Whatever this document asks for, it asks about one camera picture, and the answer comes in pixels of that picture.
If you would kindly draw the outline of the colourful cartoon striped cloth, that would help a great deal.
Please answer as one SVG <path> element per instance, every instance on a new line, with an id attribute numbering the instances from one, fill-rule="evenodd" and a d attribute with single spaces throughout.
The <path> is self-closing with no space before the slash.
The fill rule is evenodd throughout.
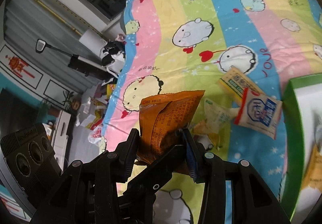
<path id="1" fill-rule="evenodd" d="M 203 90 L 224 107 L 231 68 L 281 99 L 290 79 L 321 72 L 318 0 L 127 0 L 126 61 L 109 99 L 101 145 L 114 150 L 139 127 L 145 97 Z"/>

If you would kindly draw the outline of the black lamp stand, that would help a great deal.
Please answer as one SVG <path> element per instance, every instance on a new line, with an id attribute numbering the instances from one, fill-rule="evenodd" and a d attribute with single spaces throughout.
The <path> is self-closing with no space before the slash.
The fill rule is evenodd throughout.
<path id="1" fill-rule="evenodd" d="M 41 54 L 44 52 L 46 48 L 57 51 L 69 57 L 68 67 L 84 74 L 86 77 L 94 77 L 105 82 L 116 78 L 116 75 L 108 72 L 106 67 L 96 62 L 93 62 L 87 58 L 84 58 L 80 55 L 67 53 L 63 50 L 58 49 L 57 47 L 48 44 L 46 41 L 42 39 L 38 39 L 35 46 L 36 53 Z"/>

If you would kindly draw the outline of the yellow-green cracker packet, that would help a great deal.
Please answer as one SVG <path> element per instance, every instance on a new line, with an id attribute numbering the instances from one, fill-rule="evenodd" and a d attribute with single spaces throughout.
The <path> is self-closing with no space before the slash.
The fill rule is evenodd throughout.
<path id="1" fill-rule="evenodd" d="M 217 85 L 227 94 L 237 105 L 241 106 L 246 88 L 257 93 L 264 92 L 244 73 L 233 67 L 226 72 L 218 81 Z"/>

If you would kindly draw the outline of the green white cardboard box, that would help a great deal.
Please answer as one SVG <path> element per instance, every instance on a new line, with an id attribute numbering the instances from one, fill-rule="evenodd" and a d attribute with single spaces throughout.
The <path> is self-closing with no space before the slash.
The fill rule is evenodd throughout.
<path id="1" fill-rule="evenodd" d="M 321 73 L 295 77 L 289 80 L 284 95 L 283 114 L 287 130 L 287 150 L 285 159 L 287 167 L 281 183 L 280 201 L 287 216 L 292 219 L 297 206 L 302 179 L 304 177 L 304 157 L 306 155 L 304 143 L 303 119 L 300 115 L 300 105 L 297 90 L 308 90 L 304 98 L 313 100 L 312 95 L 319 92 L 316 86 L 321 85 Z"/>

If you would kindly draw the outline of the white blue snack packet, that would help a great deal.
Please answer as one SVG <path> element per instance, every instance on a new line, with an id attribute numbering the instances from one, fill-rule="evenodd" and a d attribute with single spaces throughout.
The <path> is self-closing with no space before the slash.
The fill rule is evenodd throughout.
<path id="1" fill-rule="evenodd" d="M 276 139 L 281 112 L 282 102 L 280 100 L 246 88 L 234 124 Z"/>

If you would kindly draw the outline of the orange snack packet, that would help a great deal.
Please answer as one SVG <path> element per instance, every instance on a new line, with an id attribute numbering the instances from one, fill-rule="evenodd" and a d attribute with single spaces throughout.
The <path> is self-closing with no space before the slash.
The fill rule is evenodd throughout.
<path id="1" fill-rule="evenodd" d="M 204 90 L 187 90 L 149 96 L 139 105 L 141 144 L 137 155 L 148 165 L 177 143 L 175 131 L 194 117 Z"/>

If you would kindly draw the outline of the black white bag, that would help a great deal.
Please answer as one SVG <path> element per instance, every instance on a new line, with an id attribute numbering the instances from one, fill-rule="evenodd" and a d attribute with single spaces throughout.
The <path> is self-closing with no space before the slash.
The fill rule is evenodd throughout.
<path id="1" fill-rule="evenodd" d="M 118 78 L 126 62 L 125 44 L 109 41 L 102 49 L 102 66 L 107 72 Z"/>

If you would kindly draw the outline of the yellow snack packet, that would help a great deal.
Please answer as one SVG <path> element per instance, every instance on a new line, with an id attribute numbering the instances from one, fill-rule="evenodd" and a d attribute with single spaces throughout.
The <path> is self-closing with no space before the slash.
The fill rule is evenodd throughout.
<path id="1" fill-rule="evenodd" d="M 322 169 L 321 168 L 322 168 L 321 154 L 318 150 L 317 145 L 314 145 L 312 148 L 310 161 L 302 181 L 302 186 L 301 186 L 302 189 L 306 187 L 310 187 L 313 189 L 318 189 L 320 192 L 322 192 L 322 184 L 321 184 Z"/>

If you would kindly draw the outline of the pale green snack packet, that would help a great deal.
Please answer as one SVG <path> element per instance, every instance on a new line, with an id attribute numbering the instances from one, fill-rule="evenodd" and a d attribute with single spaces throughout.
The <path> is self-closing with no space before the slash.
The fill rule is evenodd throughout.
<path id="1" fill-rule="evenodd" d="M 218 105 L 209 98 L 204 100 L 205 119 L 192 126 L 195 141 L 201 143 L 206 150 L 222 147 L 222 137 L 219 132 L 224 126 L 235 119 L 240 107 L 226 108 Z"/>

